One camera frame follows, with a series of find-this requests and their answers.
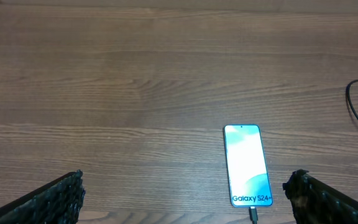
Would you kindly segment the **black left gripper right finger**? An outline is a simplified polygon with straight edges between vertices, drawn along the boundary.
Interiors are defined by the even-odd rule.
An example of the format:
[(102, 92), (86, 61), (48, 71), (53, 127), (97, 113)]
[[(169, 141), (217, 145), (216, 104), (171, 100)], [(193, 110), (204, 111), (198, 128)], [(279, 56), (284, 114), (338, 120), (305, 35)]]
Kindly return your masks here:
[(358, 224), (358, 201), (310, 176), (292, 173), (283, 184), (297, 224)]

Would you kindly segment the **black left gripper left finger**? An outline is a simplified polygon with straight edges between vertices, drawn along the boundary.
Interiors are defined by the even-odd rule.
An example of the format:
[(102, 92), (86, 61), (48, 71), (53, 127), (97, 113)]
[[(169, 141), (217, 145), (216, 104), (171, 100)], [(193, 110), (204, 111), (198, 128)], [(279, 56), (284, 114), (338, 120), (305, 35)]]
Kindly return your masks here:
[(0, 224), (77, 223), (83, 206), (83, 173), (69, 172), (0, 208)]

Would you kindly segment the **blue Samsung Galaxy smartphone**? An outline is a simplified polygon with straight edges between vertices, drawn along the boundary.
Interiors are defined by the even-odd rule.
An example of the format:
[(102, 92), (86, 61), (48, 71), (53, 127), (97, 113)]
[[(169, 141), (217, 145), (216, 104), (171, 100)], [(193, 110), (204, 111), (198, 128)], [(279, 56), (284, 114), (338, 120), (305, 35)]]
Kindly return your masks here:
[(271, 206), (273, 194), (260, 128), (256, 124), (230, 124), (223, 132), (232, 205)]

